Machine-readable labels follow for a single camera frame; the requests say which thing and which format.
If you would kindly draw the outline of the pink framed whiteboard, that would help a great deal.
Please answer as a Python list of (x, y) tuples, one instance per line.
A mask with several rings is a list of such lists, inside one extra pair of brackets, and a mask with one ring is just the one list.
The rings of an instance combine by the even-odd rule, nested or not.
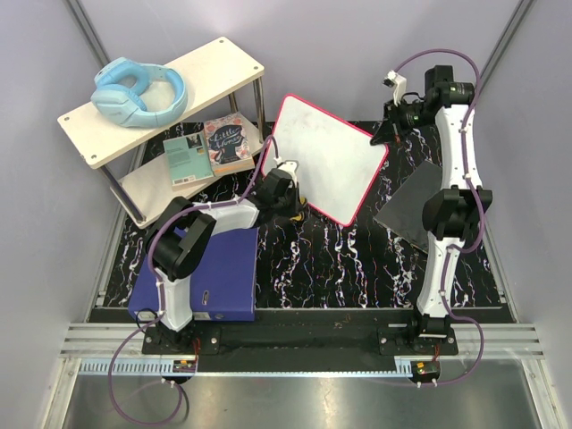
[(275, 167), (275, 154), (296, 161), (300, 195), (320, 214), (350, 226), (389, 149), (372, 146), (369, 133), (294, 94), (282, 100), (273, 136), (278, 148), (265, 155), (261, 173)]

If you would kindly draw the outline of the yellow whiteboard eraser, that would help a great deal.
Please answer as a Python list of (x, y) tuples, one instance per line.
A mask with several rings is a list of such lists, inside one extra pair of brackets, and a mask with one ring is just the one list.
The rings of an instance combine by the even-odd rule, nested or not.
[(306, 217), (306, 212), (305, 212), (306, 207), (307, 207), (307, 200), (305, 198), (302, 198), (297, 205), (299, 211), (294, 216), (291, 217), (291, 220), (293, 222), (303, 221)]

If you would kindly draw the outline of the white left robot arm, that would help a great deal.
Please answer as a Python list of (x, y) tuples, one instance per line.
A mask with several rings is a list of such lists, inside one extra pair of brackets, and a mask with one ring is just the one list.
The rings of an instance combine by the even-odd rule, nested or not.
[(191, 275), (210, 240), (229, 231), (253, 230), (275, 217), (301, 214), (305, 200), (297, 168), (295, 161), (280, 162), (261, 181), (252, 178), (244, 193), (231, 200), (196, 205), (176, 197), (147, 233), (147, 267), (158, 297), (156, 329), (172, 353), (184, 353), (192, 345), (193, 332), (187, 327), (193, 318)]

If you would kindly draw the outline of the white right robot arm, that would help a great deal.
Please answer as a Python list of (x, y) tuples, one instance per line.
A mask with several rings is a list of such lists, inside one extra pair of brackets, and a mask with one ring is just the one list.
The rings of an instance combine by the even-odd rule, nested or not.
[(473, 250), (466, 245), (469, 237), (482, 237), (481, 221), (492, 203), (492, 192), (484, 189), (475, 161), (477, 91), (469, 82), (455, 81), (449, 65), (425, 72), (425, 93), (417, 101), (406, 101), (407, 80), (396, 71), (389, 71), (383, 82), (393, 95), (383, 106), (382, 125), (370, 143), (399, 144), (413, 129), (435, 125), (441, 142), (442, 184), (422, 211), (428, 258), (413, 315), (403, 328), (379, 330), (380, 352), (430, 355), (444, 348), (456, 354), (450, 308), (456, 266), (461, 254)]

